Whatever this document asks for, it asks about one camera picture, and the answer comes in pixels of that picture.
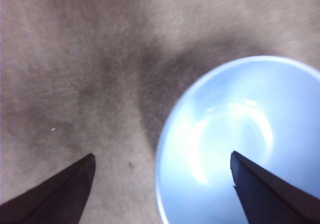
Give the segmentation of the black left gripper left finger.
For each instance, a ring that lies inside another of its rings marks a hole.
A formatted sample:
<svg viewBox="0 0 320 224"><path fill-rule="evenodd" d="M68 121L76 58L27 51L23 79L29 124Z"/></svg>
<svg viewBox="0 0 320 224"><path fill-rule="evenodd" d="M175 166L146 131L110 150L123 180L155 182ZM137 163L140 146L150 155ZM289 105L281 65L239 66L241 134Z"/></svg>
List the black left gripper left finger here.
<svg viewBox="0 0 320 224"><path fill-rule="evenodd" d="M96 159L88 154L0 206L2 224L78 224L91 193Z"/></svg>

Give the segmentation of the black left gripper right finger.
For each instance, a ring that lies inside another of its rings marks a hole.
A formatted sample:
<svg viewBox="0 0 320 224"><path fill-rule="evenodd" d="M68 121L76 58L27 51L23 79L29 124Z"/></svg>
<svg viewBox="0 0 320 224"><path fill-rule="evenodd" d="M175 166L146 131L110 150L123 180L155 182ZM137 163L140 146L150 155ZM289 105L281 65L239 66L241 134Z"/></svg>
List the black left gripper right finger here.
<svg viewBox="0 0 320 224"><path fill-rule="evenodd" d="M234 189L250 224L318 224L320 200L233 151Z"/></svg>

